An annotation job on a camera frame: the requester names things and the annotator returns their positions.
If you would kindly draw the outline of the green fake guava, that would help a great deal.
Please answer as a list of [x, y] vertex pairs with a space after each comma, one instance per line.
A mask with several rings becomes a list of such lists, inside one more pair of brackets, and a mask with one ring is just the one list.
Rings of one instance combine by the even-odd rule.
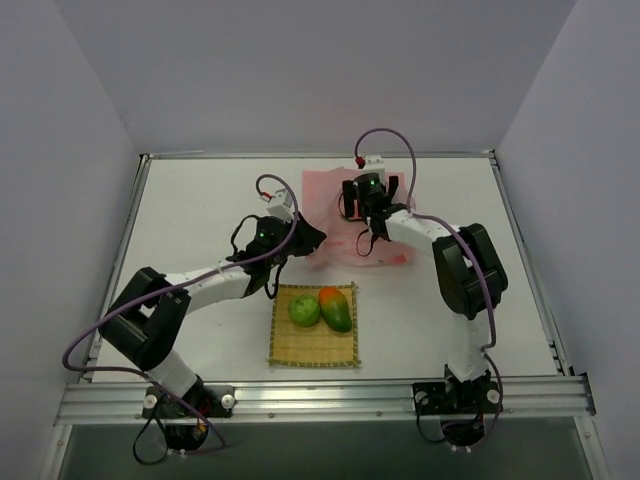
[[289, 301], [287, 307], [289, 320], [298, 327], [312, 327], [316, 325], [321, 316], [321, 310], [317, 298], [313, 295], [299, 295]]

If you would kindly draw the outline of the green orange fake mango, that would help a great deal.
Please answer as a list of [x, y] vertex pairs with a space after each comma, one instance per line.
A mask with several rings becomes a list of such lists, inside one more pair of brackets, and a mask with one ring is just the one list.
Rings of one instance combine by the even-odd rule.
[[346, 296], [336, 287], [324, 287], [318, 292], [321, 315], [328, 327], [338, 333], [352, 330], [353, 321]]

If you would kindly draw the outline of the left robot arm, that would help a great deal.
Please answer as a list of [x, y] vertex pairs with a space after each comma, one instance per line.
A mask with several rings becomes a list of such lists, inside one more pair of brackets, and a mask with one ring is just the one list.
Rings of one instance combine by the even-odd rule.
[[203, 381], [174, 350], [184, 318], [223, 300], [241, 299], [266, 287], [271, 270], [289, 257], [314, 253], [327, 235], [304, 218], [296, 224], [274, 216], [253, 217], [256, 231], [245, 248], [233, 248], [221, 271], [197, 283], [205, 269], [161, 274], [151, 267], [136, 272], [110, 307], [99, 328], [104, 340], [138, 370], [169, 390], [166, 408], [179, 419], [194, 417], [202, 405]]

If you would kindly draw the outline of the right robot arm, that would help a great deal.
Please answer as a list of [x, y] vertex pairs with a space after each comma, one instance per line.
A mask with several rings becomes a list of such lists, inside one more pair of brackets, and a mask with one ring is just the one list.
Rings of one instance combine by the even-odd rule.
[[393, 200], [396, 183], [395, 176], [383, 182], [377, 173], [343, 181], [344, 214], [365, 223], [375, 240], [432, 253], [441, 297], [453, 314], [446, 369], [456, 380], [445, 386], [444, 400], [464, 413], [480, 400], [474, 381], [488, 372], [487, 354], [497, 343], [495, 309], [508, 288], [506, 271], [483, 225], [453, 226], [414, 213]]

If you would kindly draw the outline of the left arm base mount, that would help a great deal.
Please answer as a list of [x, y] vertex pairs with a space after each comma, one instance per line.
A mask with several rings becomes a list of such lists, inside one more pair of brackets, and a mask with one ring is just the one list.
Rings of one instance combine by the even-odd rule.
[[231, 418], [235, 404], [235, 388], [229, 385], [210, 387], [197, 380], [181, 398], [152, 385], [143, 399], [141, 417], [145, 424], [134, 447], [142, 434], [155, 425], [161, 438], [161, 460], [171, 454], [186, 458], [224, 450], [228, 442], [214, 421]]

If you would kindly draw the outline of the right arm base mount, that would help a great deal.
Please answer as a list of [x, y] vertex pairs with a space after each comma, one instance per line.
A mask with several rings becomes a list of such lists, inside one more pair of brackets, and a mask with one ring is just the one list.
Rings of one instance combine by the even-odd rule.
[[[453, 452], [470, 453], [495, 429], [503, 412], [500, 382], [429, 381], [412, 384], [415, 424], [420, 437], [432, 445], [447, 445]], [[439, 434], [429, 437], [422, 419], [438, 418]]]

